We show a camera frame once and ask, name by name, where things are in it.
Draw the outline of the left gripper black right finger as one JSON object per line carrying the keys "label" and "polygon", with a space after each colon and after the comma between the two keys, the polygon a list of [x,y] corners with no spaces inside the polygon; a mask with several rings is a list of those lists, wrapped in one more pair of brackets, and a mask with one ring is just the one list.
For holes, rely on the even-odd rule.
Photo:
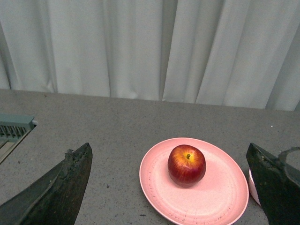
{"label": "left gripper black right finger", "polygon": [[286,162],[299,147],[281,152],[278,157],[250,143],[246,158],[260,205],[270,225],[300,223],[300,171]]}

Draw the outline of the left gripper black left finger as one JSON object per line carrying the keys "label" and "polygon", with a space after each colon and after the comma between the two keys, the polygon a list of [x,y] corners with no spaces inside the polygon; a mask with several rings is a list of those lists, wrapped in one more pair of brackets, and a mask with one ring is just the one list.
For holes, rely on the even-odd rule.
{"label": "left gripper black left finger", "polygon": [[73,225],[77,219],[92,165],[85,143],[68,150],[50,171],[0,207],[2,225]]}

